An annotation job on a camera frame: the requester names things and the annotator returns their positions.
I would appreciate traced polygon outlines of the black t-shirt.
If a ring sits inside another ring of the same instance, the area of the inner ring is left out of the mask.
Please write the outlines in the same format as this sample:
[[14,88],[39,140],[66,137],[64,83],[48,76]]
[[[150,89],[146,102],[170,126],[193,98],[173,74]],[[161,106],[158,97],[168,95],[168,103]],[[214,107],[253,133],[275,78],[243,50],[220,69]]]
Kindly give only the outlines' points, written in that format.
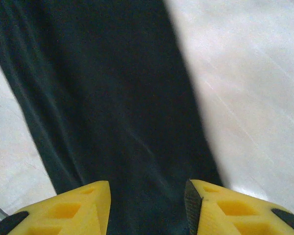
[[108,235],[189,235],[221,185],[163,0],[0,0],[0,66],[58,194],[110,184]]

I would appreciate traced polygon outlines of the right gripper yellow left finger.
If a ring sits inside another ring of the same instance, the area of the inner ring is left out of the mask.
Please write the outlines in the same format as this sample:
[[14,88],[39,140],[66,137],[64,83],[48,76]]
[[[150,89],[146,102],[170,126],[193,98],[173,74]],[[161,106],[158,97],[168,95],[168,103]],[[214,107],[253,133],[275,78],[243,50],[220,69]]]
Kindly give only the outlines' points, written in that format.
[[97,181],[26,206],[0,222],[0,235],[106,235],[108,181]]

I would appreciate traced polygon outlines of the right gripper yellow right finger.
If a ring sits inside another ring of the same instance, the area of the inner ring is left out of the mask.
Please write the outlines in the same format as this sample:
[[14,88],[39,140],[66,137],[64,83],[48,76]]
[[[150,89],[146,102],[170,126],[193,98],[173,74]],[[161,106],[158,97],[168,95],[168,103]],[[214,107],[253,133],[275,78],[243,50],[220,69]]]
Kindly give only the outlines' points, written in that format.
[[184,201],[190,235],[294,235],[286,208],[201,180],[188,180]]

